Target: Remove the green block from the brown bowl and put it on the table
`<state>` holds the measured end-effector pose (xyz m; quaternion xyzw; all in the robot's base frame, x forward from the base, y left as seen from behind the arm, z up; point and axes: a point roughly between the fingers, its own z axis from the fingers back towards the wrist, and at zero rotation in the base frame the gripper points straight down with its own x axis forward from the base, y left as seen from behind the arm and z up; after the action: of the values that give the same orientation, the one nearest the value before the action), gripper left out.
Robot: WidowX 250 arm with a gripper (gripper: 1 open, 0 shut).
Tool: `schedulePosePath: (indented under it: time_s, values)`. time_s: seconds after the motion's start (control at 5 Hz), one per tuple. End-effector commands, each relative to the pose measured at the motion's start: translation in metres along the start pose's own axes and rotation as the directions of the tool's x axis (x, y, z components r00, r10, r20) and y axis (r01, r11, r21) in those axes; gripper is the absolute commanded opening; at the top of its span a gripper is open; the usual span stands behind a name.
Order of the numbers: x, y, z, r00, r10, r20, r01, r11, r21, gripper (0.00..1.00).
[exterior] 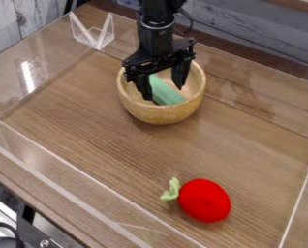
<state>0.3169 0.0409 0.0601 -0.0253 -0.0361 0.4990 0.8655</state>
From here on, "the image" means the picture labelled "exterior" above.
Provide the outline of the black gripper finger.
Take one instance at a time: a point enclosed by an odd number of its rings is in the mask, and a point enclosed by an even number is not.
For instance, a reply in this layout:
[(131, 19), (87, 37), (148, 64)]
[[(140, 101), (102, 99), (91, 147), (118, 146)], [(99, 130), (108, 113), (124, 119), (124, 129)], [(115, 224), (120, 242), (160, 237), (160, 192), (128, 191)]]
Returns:
[(135, 77), (135, 83), (138, 90), (143, 94), (143, 98), (147, 101), (151, 101), (154, 99), (154, 92), (152, 92), (152, 86), (150, 81), (150, 75), (147, 73), (139, 72)]
[(190, 59), (182, 59), (172, 67), (172, 80), (179, 89), (182, 89), (186, 85), (191, 70), (191, 63), (192, 61)]

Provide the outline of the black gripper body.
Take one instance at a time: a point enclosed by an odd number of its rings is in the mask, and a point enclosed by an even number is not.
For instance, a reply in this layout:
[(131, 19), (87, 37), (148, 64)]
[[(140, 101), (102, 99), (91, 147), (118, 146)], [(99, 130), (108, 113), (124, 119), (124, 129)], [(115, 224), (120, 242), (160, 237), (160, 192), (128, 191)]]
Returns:
[(139, 48), (122, 62), (126, 79), (135, 81), (139, 72), (148, 75), (160, 72), (182, 59), (191, 61), (196, 57), (194, 38), (174, 38), (174, 23), (166, 26), (150, 26), (138, 21)]

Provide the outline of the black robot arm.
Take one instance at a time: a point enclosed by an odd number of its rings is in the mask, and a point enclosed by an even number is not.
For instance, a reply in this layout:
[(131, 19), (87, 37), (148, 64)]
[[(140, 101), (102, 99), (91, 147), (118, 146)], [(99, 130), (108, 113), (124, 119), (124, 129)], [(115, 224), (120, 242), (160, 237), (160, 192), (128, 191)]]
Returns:
[(196, 58), (194, 38), (174, 38), (175, 14), (187, 0), (139, 0), (136, 13), (139, 47), (123, 60), (124, 76), (146, 100), (154, 98), (151, 75), (170, 69), (172, 81), (183, 89)]

